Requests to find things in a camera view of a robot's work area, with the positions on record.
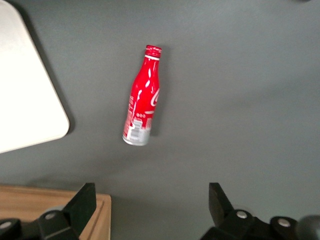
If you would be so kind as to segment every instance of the white board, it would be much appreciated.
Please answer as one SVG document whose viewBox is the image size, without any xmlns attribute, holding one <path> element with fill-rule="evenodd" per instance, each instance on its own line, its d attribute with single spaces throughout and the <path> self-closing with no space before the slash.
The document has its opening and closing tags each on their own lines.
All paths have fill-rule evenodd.
<svg viewBox="0 0 320 240">
<path fill-rule="evenodd" d="M 62 138 L 68 129 L 22 17 L 0 0 L 0 153 Z"/>
</svg>

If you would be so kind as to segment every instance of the wooden board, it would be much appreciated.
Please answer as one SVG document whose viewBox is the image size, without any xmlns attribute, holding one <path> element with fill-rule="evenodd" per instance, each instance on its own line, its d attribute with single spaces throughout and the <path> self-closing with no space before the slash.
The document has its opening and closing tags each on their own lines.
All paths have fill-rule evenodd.
<svg viewBox="0 0 320 240">
<path fill-rule="evenodd" d="M 32 222 L 47 209 L 66 205 L 75 191 L 0 185 L 0 219 L 17 218 Z M 80 235 L 80 240 L 109 240 L 111 197 L 96 195 L 96 210 Z"/>
</svg>

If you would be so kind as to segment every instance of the red bottle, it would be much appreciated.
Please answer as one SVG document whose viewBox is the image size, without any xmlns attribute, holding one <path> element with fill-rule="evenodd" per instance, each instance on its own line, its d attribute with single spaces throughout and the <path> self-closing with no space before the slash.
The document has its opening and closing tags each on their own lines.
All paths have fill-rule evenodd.
<svg viewBox="0 0 320 240">
<path fill-rule="evenodd" d="M 158 67 L 161 51 L 158 46 L 146 46 L 142 67 L 133 82 L 123 130 L 123 140 L 128 144 L 143 146 L 148 143 L 160 90 Z"/>
</svg>

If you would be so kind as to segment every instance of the gray table surface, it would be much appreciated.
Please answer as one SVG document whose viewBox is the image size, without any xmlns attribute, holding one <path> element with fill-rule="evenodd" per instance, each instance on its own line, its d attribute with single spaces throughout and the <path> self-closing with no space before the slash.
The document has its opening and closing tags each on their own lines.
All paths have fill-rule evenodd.
<svg viewBox="0 0 320 240">
<path fill-rule="evenodd" d="M 319 214 L 320 1 L 11 0 L 71 122 L 0 154 L 0 182 L 112 197 L 111 238 L 199 239 L 209 182 L 263 221 Z M 163 48 L 149 144 L 122 140 L 147 44 Z"/>
</svg>

